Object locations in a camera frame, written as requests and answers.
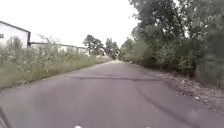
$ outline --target treeline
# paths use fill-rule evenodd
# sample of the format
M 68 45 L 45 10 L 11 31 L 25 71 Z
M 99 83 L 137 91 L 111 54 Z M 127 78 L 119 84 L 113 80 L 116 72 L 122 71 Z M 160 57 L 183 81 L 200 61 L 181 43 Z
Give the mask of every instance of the treeline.
M 116 42 L 113 42 L 111 38 L 108 38 L 105 45 L 99 39 L 92 35 L 87 35 L 83 44 L 87 46 L 89 55 L 101 55 L 109 56 L 112 59 L 116 59 L 119 54 L 119 48 Z
M 129 0 L 139 21 L 120 59 L 195 77 L 224 88 L 223 2 Z

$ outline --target foliage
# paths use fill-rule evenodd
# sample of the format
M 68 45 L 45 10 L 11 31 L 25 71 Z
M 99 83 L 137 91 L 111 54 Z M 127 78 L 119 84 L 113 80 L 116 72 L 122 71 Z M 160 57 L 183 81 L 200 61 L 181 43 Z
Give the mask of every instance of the foliage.
M 6 48 L 0 47 L 0 88 L 25 84 L 105 61 L 77 53 L 72 48 L 60 50 L 51 42 L 40 50 L 22 49 L 21 41 L 13 37 Z
M 105 52 L 112 59 L 116 59 L 119 53 L 119 48 L 117 46 L 117 43 L 113 42 L 112 39 L 108 38 L 106 41 Z
M 104 45 L 99 39 L 93 37 L 92 35 L 87 35 L 83 44 L 87 46 L 89 55 L 104 55 Z
M 176 1 L 129 0 L 138 11 L 135 17 L 139 24 L 132 32 L 134 41 L 127 39 L 122 45 L 120 58 L 147 67 L 196 75 L 205 84 L 209 76 L 210 83 L 224 86 L 223 63 L 220 63 L 224 60 L 223 2 Z

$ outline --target overcast sky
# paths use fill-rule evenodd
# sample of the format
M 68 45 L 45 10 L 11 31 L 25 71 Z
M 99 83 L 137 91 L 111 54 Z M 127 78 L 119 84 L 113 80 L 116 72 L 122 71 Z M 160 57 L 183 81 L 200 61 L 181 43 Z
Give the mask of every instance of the overcast sky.
M 64 44 L 82 46 L 87 34 L 121 45 L 136 21 L 128 0 L 0 0 L 0 20 Z

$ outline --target tall grass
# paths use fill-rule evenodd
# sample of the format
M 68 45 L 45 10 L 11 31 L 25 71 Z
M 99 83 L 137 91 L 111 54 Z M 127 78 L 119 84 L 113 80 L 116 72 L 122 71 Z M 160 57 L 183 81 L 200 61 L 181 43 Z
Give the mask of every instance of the tall grass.
M 60 50 L 48 44 L 39 49 L 22 49 L 18 38 L 0 47 L 0 89 L 26 84 L 56 74 L 73 71 L 106 60 L 88 57 L 72 48 Z

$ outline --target paved road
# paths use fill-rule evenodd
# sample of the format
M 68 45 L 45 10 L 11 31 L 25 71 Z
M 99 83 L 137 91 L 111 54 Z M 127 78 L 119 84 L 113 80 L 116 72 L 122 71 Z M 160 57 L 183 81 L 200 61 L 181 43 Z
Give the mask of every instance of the paved road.
M 113 61 L 0 94 L 12 128 L 223 128 L 153 72 Z

